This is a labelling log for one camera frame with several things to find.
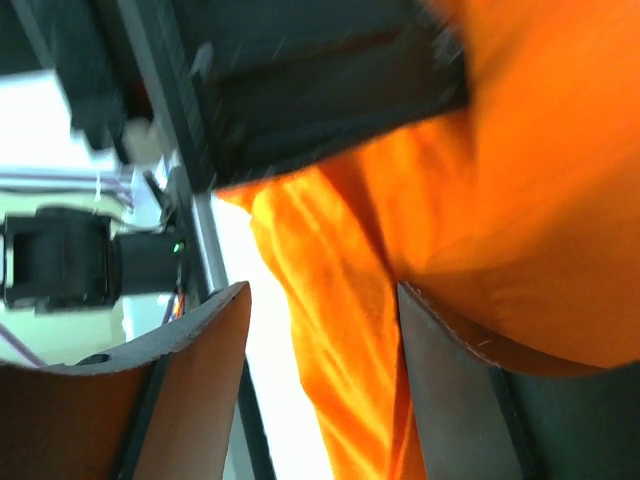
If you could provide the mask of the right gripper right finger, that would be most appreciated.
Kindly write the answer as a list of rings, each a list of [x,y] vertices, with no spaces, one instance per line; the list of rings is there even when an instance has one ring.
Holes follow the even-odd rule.
[[[516,373],[397,290],[414,415],[430,479],[636,479],[639,365],[582,376]]]

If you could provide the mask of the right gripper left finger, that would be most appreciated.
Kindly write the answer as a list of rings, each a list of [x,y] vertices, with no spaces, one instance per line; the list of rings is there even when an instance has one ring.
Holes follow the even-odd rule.
[[[250,288],[73,366],[1,367],[5,479],[219,479]]]

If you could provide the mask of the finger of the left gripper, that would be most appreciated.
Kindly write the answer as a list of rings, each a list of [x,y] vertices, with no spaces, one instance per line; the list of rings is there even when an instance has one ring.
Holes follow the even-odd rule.
[[[193,1],[213,50],[212,184],[300,170],[467,105],[464,51],[419,1]]]

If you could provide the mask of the orange t-shirt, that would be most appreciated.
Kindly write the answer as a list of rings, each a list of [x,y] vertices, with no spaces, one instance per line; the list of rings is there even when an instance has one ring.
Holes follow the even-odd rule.
[[[599,369],[639,357],[639,5],[433,1],[471,103],[222,198],[283,287],[337,479],[421,479],[396,314]]]

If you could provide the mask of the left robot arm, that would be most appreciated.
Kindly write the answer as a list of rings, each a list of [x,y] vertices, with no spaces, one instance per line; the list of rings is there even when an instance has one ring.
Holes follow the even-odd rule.
[[[5,304],[39,313],[122,296],[208,295],[195,203],[466,105],[464,50],[419,1],[5,1],[3,75],[53,70],[71,125],[124,162],[157,120],[181,165],[154,230],[46,206],[8,216]]]

